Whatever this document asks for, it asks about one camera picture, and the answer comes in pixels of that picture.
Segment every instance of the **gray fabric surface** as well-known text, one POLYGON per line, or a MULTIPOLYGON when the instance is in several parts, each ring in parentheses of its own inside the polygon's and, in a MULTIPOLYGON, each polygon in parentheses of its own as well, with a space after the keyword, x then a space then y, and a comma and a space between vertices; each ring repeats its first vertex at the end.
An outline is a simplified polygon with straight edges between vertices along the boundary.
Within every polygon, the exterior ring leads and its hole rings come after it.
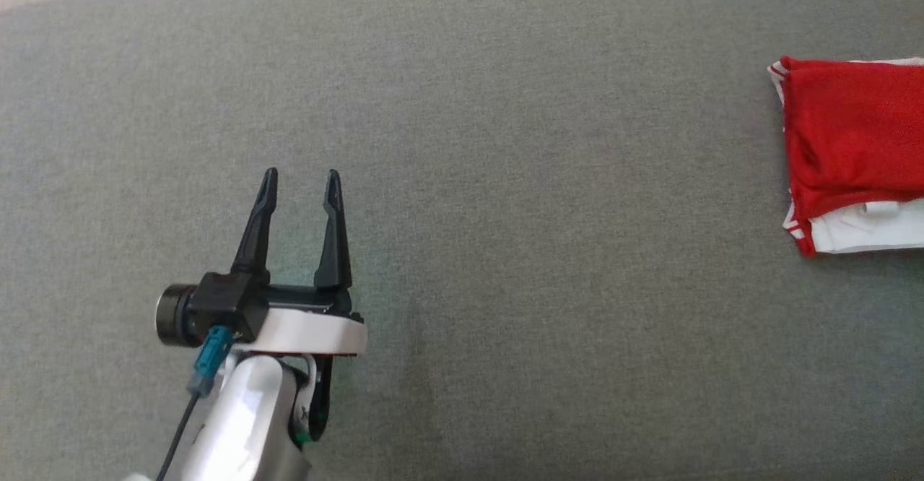
POLYGON ((0 477, 156 472, 194 352, 159 344, 153 303, 227 267, 269 165, 288 283, 341 171, 370 327, 319 479, 911 477, 922 255, 799 256, 764 68, 921 54, 922 4, 3 14, 0 477))

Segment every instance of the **clothing stack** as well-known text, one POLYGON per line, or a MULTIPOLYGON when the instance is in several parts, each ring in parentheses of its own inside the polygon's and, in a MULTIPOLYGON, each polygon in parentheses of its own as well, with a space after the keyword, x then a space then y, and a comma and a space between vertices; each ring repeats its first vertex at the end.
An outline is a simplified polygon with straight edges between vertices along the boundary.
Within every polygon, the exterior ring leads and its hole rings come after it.
POLYGON ((924 247, 924 58, 768 67, 802 254, 924 247))

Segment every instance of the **teal connector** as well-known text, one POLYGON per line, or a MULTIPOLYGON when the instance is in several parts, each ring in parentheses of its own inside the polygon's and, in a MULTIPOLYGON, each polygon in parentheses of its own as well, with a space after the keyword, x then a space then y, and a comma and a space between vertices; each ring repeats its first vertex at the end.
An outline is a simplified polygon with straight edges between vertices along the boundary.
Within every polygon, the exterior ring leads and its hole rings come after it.
POLYGON ((202 344, 202 350, 199 352, 199 358, 196 359, 193 367, 195 373, 189 379, 189 385, 186 386, 189 394, 198 395, 199 398, 208 397, 215 384, 218 368, 227 358, 232 344, 234 344, 234 336, 227 327, 213 326, 209 330, 205 343, 202 344))

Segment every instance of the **white fabric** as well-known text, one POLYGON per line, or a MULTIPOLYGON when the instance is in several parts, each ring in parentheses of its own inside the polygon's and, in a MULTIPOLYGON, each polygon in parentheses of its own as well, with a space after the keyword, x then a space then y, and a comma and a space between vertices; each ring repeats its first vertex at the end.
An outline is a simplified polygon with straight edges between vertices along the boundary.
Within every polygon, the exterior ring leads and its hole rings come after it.
MULTIPOLYGON (((897 66, 924 66, 924 58, 912 57, 895 60, 852 60, 855 63, 897 64, 897 66)), ((777 61, 767 67, 780 103, 783 100, 783 79, 786 70, 777 61)), ((805 238, 805 232, 793 219, 796 206, 790 201, 783 228, 796 240, 805 238)), ((897 201, 870 201, 852 204, 828 214, 809 219, 815 251, 823 254, 851 254, 856 251, 894 250, 895 248, 924 248, 924 199, 897 201)))

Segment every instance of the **red fabric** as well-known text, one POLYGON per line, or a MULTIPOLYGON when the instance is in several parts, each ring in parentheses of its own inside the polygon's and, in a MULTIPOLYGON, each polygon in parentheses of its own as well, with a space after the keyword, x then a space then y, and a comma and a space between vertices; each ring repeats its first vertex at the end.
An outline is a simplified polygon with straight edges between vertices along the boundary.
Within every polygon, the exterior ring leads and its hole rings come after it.
POLYGON ((785 144, 800 227, 858 202, 924 197, 924 66, 780 62, 788 69, 785 144))

